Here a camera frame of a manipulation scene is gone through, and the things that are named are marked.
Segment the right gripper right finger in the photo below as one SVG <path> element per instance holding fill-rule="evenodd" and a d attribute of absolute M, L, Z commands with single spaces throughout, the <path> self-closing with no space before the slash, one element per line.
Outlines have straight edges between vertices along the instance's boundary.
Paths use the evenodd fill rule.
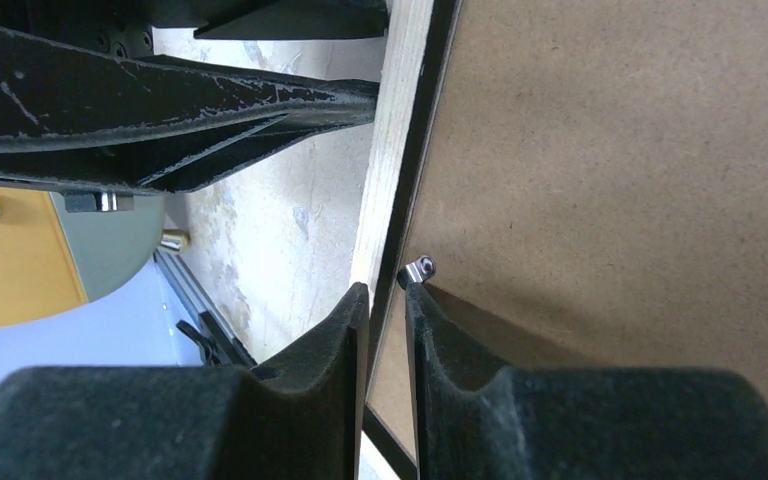
<path fill-rule="evenodd" d="M 699 368 L 518 368 L 405 291 L 422 479 L 768 479 L 768 407 Z"/>

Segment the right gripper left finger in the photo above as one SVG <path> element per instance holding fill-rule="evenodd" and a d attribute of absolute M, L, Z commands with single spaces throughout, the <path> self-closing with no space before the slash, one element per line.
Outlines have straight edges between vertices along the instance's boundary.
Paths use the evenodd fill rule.
<path fill-rule="evenodd" d="M 0 479 L 354 479 L 369 295 L 254 368 L 33 367 L 0 382 Z"/>

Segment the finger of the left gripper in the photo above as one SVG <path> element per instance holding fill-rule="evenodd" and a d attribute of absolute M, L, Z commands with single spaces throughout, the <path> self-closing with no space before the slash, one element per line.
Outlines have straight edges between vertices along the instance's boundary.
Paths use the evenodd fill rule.
<path fill-rule="evenodd" d="M 194 37 L 206 40 L 355 40 L 383 36 L 384 1 L 231 1 Z"/>

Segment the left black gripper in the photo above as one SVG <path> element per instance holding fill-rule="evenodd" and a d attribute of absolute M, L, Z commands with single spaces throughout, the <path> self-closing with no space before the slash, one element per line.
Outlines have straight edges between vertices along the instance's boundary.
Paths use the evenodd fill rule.
<path fill-rule="evenodd" d="M 255 6 L 0 1 L 0 186 L 192 192 L 372 122 L 375 82 L 199 63 L 155 45 L 157 30 L 274 41 Z"/>

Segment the wooden picture frame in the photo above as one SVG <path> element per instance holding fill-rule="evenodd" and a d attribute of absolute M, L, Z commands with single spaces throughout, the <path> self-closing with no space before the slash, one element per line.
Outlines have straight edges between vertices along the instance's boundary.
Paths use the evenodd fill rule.
<path fill-rule="evenodd" d="M 369 288 L 368 394 L 373 392 L 460 7 L 458 1 L 391 5 L 350 274 L 351 281 Z"/>

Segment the brown frame backing board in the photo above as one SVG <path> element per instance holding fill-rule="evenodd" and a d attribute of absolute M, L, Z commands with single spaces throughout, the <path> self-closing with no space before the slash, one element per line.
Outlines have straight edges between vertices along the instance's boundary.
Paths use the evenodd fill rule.
<path fill-rule="evenodd" d="M 395 266 L 523 365 L 768 403 L 768 1 L 464 1 Z"/>

